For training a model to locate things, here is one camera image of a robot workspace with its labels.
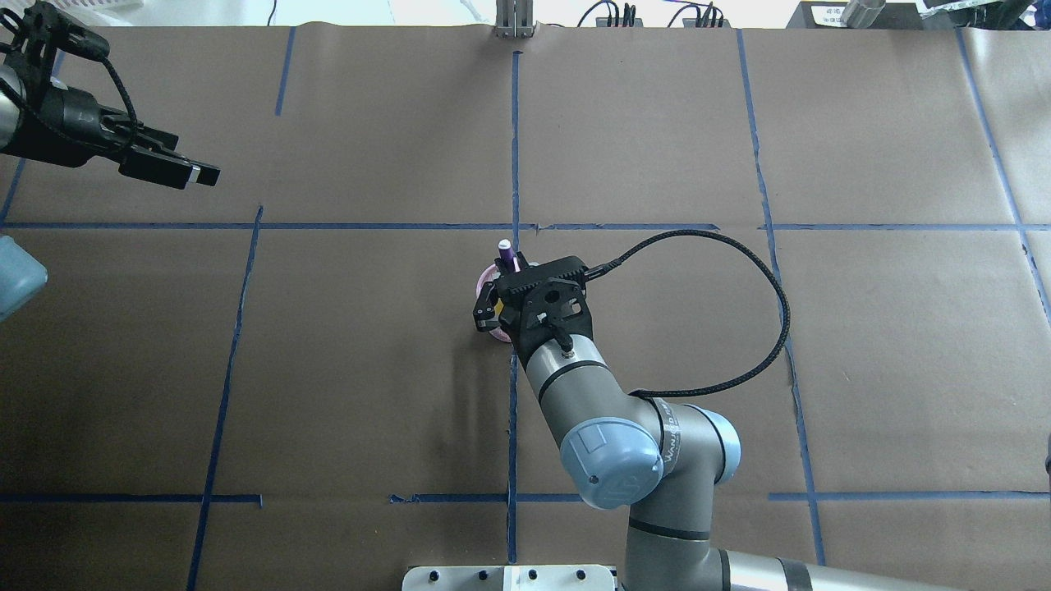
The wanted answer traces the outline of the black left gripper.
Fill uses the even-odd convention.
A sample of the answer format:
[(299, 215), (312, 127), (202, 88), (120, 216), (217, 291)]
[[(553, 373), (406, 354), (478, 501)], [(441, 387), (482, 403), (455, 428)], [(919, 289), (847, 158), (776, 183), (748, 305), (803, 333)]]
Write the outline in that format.
[(2, 152), (64, 167), (109, 158), (128, 178), (184, 190), (214, 186), (221, 169), (177, 152), (177, 135), (132, 124), (127, 113), (98, 104), (92, 94), (49, 86), (30, 113), (21, 82), (2, 83)]

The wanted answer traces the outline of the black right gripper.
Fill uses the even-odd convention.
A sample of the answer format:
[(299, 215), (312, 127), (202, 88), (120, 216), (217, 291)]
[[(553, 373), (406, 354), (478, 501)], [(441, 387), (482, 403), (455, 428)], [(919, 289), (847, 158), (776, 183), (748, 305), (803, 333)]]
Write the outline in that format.
[(503, 332), (526, 365), (537, 353), (549, 366), (596, 364), (589, 271), (583, 263), (489, 265), (472, 308), (477, 332)]

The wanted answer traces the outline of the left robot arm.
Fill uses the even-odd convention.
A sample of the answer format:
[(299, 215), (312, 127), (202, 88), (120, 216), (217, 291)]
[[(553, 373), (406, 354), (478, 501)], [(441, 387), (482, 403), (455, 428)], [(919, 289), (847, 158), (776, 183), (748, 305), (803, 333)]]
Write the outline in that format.
[[(30, 91), (43, 101), (30, 105)], [(221, 168), (177, 152), (179, 137), (154, 130), (131, 113), (100, 104), (89, 91), (74, 89), (44, 74), (39, 86), (26, 72), (2, 67), (2, 154), (16, 164), (2, 183), (2, 318), (26, 306), (48, 284), (48, 269), (7, 233), (16, 195), (30, 162), (77, 168), (92, 158), (109, 158), (127, 178), (174, 190), (213, 186)]]

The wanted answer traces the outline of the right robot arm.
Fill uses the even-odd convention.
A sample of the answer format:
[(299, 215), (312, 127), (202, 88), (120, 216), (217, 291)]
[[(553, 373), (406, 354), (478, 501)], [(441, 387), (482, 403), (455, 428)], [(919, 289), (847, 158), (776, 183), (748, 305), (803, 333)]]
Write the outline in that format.
[(544, 319), (562, 265), (504, 300), (583, 502), (628, 508), (630, 590), (862, 571), (975, 590), (1049, 587), (1049, 327), (990, 269), (755, 267), (638, 254), (581, 286), (592, 328)]

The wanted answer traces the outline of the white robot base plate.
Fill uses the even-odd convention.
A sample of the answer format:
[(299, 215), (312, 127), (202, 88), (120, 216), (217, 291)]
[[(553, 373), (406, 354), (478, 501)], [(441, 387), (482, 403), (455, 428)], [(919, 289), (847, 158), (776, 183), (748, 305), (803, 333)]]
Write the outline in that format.
[(401, 590), (617, 590), (612, 568), (598, 564), (413, 567)]

